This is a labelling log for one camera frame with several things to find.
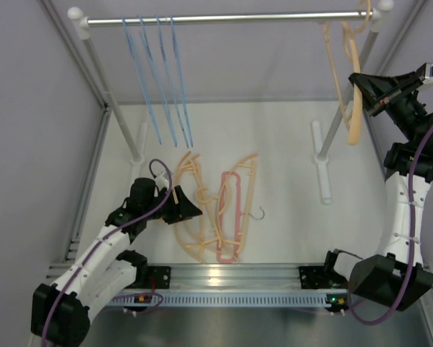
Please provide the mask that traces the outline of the beige plastic hanger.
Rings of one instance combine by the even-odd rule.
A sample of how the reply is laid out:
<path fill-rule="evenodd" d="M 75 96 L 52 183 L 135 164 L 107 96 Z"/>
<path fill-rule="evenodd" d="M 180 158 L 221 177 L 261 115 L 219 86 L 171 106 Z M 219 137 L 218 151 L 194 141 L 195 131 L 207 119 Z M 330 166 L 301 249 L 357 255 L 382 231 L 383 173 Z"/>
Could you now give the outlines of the beige plastic hanger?
<path fill-rule="evenodd" d="M 189 150 L 179 161 L 174 172 L 174 178 L 177 179 L 190 202 L 202 211 L 202 215 L 178 223 L 177 226 L 173 227 L 173 232 L 178 245 L 192 260 L 200 264 L 207 264 L 209 251 L 204 245 L 207 231 L 206 207 L 199 203 L 195 197 L 195 193 L 200 187 L 197 180 L 202 178 L 199 157 L 198 153 Z"/>
<path fill-rule="evenodd" d="M 252 200 L 257 178 L 258 154 L 253 153 L 239 160 L 232 169 L 221 174 L 218 193 L 207 194 L 207 187 L 197 174 L 197 191 L 194 193 L 199 204 L 207 209 L 213 240 L 201 240 L 202 248 L 215 253 L 216 261 L 228 265 L 240 261 L 244 250 L 252 211 Z M 233 206 L 233 236 L 227 238 L 223 219 L 227 209 Z"/>
<path fill-rule="evenodd" d="M 341 22 L 342 25 L 342 44 L 343 44 L 343 50 L 346 54 L 347 59 L 352 64 L 353 72 L 355 73 L 361 73 L 361 63 L 359 62 L 359 52 L 358 48 L 356 46 L 356 35 L 363 32 L 364 29 L 369 24 L 369 18 L 370 18 L 370 10 L 372 9 L 372 2 L 371 1 L 360 1 L 358 9 L 365 9 L 366 14 L 364 15 L 364 23 L 355 27 L 351 28 L 350 25 L 347 22 Z M 361 91 L 354 86 L 352 88 L 352 96 L 353 96 L 353 105 L 352 110 L 348 113 L 347 105 L 349 104 L 348 101 L 344 101 L 341 88 L 338 81 L 338 73 L 336 72 L 335 67 L 335 61 L 333 58 L 333 53 L 330 45 L 330 27 L 331 22 L 326 22 L 322 26 L 322 34 L 323 38 L 325 40 L 325 47 L 327 51 L 327 57 L 330 63 L 330 68 L 333 74 L 333 80 L 335 83 L 335 89 L 337 92 L 339 107 L 338 107 L 338 113 L 339 117 L 344 121 L 344 124 L 346 126 L 346 129 L 348 130 L 348 139 L 347 143 L 350 146 L 357 145 L 361 139 L 361 125 L 363 120 L 363 97 Z"/>

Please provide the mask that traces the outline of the pink plastic hanger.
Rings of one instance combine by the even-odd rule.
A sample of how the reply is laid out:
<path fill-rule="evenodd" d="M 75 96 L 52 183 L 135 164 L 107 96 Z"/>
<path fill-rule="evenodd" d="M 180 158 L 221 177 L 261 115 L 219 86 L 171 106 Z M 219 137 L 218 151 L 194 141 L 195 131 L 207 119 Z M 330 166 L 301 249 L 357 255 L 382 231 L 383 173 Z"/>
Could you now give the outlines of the pink plastic hanger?
<path fill-rule="evenodd" d="M 220 264 L 231 264 L 239 259 L 238 250 L 241 246 L 241 178 L 236 172 L 224 171 L 221 174 L 221 187 L 225 186 L 221 195 L 218 213 L 223 232 L 223 240 L 229 248 L 226 253 L 217 244 L 216 260 Z"/>

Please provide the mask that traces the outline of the blue wire hanger three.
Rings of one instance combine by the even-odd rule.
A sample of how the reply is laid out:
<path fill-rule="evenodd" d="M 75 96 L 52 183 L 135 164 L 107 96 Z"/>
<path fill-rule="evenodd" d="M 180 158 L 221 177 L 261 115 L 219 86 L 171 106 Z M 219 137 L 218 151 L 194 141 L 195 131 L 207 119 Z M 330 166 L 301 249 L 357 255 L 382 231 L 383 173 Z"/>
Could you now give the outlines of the blue wire hanger three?
<path fill-rule="evenodd" d="M 171 65 L 170 65 L 170 61 L 168 59 L 168 54 L 166 53 L 165 41 L 164 41 L 163 31 L 162 31 L 163 24 L 167 24 L 171 27 L 171 23 L 170 23 L 170 20 L 161 20 L 159 17 L 156 17 L 156 22 L 157 22 L 157 27 L 158 27 L 158 41 L 159 41 L 160 53 L 161 53 L 161 57 L 162 57 L 162 61 L 163 61 L 163 68 L 165 70 L 166 80 L 168 83 L 169 90 L 171 92 L 173 107 L 175 109 L 175 113 L 176 113 L 176 116 L 178 119 L 179 128 L 180 128 L 182 135 L 183 135 L 183 138 L 184 138 L 184 143 L 185 143 L 187 148 L 190 148 L 189 135 L 188 135 L 187 126 L 186 126 L 186 122 L 185 122 L 185 118 L 184 118 L 183 107 L 181 104 L 181 92 L 179 89 L 179 84 L 176 85 L 175 79 L 173 78 L 173 75 L 171 73 Z"/>

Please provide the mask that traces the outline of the blue wire hanger two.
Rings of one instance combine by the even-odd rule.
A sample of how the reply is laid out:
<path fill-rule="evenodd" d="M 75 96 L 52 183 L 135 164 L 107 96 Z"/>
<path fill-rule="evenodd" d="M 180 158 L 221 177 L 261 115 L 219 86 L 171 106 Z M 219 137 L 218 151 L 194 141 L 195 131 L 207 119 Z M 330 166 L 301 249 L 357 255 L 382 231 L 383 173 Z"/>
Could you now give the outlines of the blue wire hanger two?
<path fill-rule="evenodd" d="M 168 105 L 168 101 L 166 100 L 166 94 L 165 94 L 162 80 L 160 78 L 160 74 L 158 72 L 158 67 L 157 67 L 156 63 L 154 62 L 153 54 L 152 54 L 150 45 L 148 43 L 145 24 L 144 24 L 143 18 L 141 16 L 137 16 L 137 18 L 140 21 L 140 27 L 141 27 L 141 34 L 140 35 L 141 35 L 142 44 L 143 44 L 143 47 L 144 47 L 144 50 L 146 53 L 147 61 L 150 65 L 150 69 L 152 72 L 153 79 L 155 80 L 155 84 L 157 85 L 158 90 L 159 90 L 161 105 L 163 107 L 166 121 L 168 123 L 168 128 L 169 128 L 172 140 L 173 140 L 173 144 L 175 147 L 177 147 L 178 142 L 177 142 L 176 131 L 175 131 L 174 126 L 173 126 L 173 121 L 171 119 L 171 111 L 170 111 L 170 108 Z"/>

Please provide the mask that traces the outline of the blue wire hanger four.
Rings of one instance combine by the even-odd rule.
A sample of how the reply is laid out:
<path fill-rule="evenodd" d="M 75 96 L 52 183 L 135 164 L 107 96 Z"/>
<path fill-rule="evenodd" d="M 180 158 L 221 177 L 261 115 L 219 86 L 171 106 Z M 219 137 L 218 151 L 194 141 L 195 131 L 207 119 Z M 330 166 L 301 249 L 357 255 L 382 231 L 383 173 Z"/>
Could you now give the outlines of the blue wire hanger four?
<path fill-rule="evenodd" d="M 171 23 L 171 32 L 172 32 L 172 43 L 173 43 L 173 53 L 176 60 L 176 71 L 179 79 L 179 89 L 181 92 L 181 104 L 184 111 L 184 118 L 187 126 L 187 131 L 189 135 L 189 146 L 194 147 L 194 141 L 192 136 L 192 128 L 189 120 L 189 114 L 187 109 L 187 98 L 186 98 L 186 90 L 184 87 L 184 80 L 183 80 L 183 74 L 181 69 L 181 59 L 179 54 L 179 45 L 177 41 L 177 35 L 175 30 L 175 21 L 173 17 L 170 17 L 170 23 Z"/>

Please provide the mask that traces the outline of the blue wire hanger one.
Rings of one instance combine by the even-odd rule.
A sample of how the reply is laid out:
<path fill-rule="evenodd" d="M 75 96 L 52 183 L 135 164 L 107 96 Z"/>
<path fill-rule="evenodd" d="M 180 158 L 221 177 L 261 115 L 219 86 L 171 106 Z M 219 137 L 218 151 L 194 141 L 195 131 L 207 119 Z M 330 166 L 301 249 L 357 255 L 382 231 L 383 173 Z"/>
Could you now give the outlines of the blue wire hanger one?
<path fill-rule="evenodd" d="M 158 139 L 158 142 L 160 145 L 162 145 L 163 140 L 162 140 L 161 133 L 160 133 L 160 130 L 158 127 L 157 119 L 155 117 L 155 112 L 154 112 L 153 107 L 152 107 L 152 103 L 150 102 L 150 96 L 149 96 L 148 89 L 147 89 L 147 83 L 145 81 L 145 76 L 144 76 L 143 71 L 142 71 L 140 58 L 138 55 L 135 40 L 132 37 L 132 34 L 129 32 L 128 25 L 127 25 L 126 19 L 124 17 L 121 18 L 121 22 L 123 25 L 124 34 L 125 34 L 126 39 L 127 39 L 129 52 L 130 52 L 130 55 L 131 55 L 133 62 L 134 62 L 134 68 L 136 71 L 138 83 L 140 84 L 140 90 L 141 90 L 142 96 L 145 100 L 147 112 L 148 112 L 150 120 L 152 122 L 153 129 L 155 130 L 155 134 L 156 134 L 156 137 Z"/>

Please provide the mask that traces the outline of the beige small hanger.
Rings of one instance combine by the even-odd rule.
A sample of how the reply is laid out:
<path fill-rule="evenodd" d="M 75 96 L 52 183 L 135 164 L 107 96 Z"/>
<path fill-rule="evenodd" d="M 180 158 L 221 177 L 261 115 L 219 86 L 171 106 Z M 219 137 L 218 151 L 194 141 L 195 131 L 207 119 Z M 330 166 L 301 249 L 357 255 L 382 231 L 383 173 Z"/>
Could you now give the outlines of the beige small hanger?
<path fill-rule="evenodd" d="M 173 201 L 174 201 L 174 203 L 175 203 L 175 204 L 178 204 L 178 198 L 177 198 L 177 196 L 176 196 L 176 191 L 175 191 L 175 189 L 172 189 L 172 190 L 171 190 L 171 194 L 172 194 L 172 197 L 173 197 Z"/>

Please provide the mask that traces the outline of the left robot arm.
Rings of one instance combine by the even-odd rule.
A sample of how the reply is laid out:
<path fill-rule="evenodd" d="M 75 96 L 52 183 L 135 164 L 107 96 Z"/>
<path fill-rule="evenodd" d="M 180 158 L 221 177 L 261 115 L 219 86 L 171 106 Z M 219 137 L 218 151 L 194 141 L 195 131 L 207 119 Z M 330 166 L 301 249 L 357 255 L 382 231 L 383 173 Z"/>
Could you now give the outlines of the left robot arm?
<path fill-rule="evenodd" d="M 100 311 L 127 287 L 150 288 L 147 258 L 130 246 L 150 220 L 168 225 L 202 215 L 180 186 L 159 188 L 138 178 L 121 206 L 110 213 L 92 244 L 52 284 L 33 293 L 30 330 L 44 346 L 79 346 Z"/>

